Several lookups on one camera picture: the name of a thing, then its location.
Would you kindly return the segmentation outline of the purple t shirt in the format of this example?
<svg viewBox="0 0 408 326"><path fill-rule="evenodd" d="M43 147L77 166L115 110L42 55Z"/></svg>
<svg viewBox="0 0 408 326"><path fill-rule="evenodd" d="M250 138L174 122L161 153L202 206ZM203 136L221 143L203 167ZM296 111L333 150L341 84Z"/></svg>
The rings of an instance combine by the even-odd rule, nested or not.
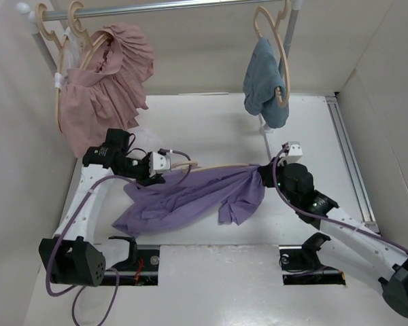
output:
<svg viewBox="0 0 408 326"><path fill-rule="evenodd" d="M124 186L133 201L112 227L132 237L185 228L218 209L218 223L241 225L258 209L265 187L258 165L191 172L173 171L165 183L138 188Z"/></svg>

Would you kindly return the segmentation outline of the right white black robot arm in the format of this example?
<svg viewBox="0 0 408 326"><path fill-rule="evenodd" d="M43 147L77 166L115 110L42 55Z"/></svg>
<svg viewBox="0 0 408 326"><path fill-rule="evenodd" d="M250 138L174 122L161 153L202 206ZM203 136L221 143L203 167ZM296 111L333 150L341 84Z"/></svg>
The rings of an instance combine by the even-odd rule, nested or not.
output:
<svg viewBox="0 0 408 326"><path fill-rule="evenodd" d="M258 169L305 223L316 229L303 244L280 249L282 270L295 276L333 268L370 286L408 319L408 249L370 231L333 199L315 189L313 175L298 163Z"/></svg>

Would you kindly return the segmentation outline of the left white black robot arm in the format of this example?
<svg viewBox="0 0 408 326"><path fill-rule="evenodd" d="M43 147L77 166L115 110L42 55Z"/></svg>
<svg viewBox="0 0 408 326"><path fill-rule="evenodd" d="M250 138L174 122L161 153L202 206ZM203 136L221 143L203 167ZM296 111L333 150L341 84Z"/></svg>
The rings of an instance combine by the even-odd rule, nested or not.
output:
<svg viewBox="0 0 408 326"><path fill-rule="evenodd" d="M69 210L51 238L39 245L46 269L46 286L97 287L113 267L133 268L138 260L134 238L113 236L95 244L94 235L105 197L114 179L145 187L164 183L171 168L165 152L151 151L142 159L128 156L131 134L110 128L105 141L89 147L82 158L78 188Z"/></svg>

